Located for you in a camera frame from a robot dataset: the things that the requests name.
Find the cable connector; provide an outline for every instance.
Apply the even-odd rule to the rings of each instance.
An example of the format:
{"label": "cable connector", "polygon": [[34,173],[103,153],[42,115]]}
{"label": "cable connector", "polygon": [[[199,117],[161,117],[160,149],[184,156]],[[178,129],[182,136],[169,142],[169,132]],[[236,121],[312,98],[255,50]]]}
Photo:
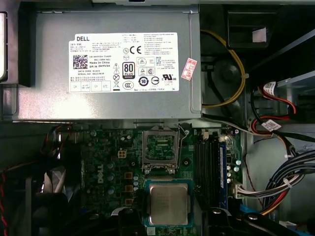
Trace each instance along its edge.
{"label": "cable connector", "polygon": [[239,194],[238,188],[243,188],[243,185],[242,185],[240,182],[236,181],[236,180],[232,181],[232,193],[233,193],[233,197],[234,197],[235,199],[244,199],[244,196],[242,196],[241,194]]}

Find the cable tie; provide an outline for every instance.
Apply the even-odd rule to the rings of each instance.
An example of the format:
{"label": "cable tie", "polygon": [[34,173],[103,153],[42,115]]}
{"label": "cable tie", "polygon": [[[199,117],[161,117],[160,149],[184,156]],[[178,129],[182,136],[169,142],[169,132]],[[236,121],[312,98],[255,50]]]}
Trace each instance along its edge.
{"label": "cable tie", "polygon": [[283,179],[283,182],[289,187],[292,188],[292,185],[290,184],[289,180],[287,180],[287,178]]}

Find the power supply label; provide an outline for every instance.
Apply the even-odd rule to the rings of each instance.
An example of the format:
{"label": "power supply label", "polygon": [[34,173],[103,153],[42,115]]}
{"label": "power supply label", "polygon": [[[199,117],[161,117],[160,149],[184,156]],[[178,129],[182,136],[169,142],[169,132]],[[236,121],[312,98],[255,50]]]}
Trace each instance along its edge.
{"label": "power supply label", "polygon": [[69,92],[179,91],[177,33],[76,34]]}

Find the dell logo on motherboard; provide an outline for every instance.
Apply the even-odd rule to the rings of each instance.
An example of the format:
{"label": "dell logo on motherboard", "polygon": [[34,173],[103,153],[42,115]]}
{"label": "dell logo on motherboard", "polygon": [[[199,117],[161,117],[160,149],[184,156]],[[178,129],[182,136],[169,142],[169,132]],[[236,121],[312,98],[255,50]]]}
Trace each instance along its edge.
{"label": "dell logo on motherboard", "polygon": [[104,165],[100,165],[97,167],[97,182],[104,183]]}

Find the white label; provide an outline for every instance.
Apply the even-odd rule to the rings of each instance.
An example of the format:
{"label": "white label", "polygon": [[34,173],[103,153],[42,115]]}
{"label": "white label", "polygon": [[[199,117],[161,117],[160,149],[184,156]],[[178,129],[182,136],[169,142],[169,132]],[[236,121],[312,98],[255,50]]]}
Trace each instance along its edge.
{"label": "white label", "polygon": [[193,74],[193,71],[195,70],[195,67],[197,65],[197,61],[196,60],[193,60],[191,58],[188,58],[187,59],[187,62],[186,62],[186,65],[184,67],[184,70],[182,72],[182,75],[181,77],[185,80],[191,80],[192,78],[192,74]]}
{"label": "white label", "polygon": [[177,33],[87,33],[69,42],[70,92],[179,91]]}
{"label": "white label", "polygon": [[264,122],[263,124],[261,124],[265,129],[267,129],[268,131],[272,132],[274,130],[280,129],[282,126],[279,125],[278,123],[274,122],[273,120],[268,120],[266,122]]}
{"label": "white label", "polygon": [[252,32],[253,43],[267,42],[267,28],[258,29]]}
{"label": "white label", "polygon": [[147,234],[148,235],[156,235],[156,228],[155,227],[147,227]]}
{"label": "white label", "polygon": [[267,84],[264,85],[264,91],[267,93],[267,94],[270,94],[272,96],[274,96],[274,90],[275,90],[275,87],[276,87],[276,83],[277,82],[269,82]]}

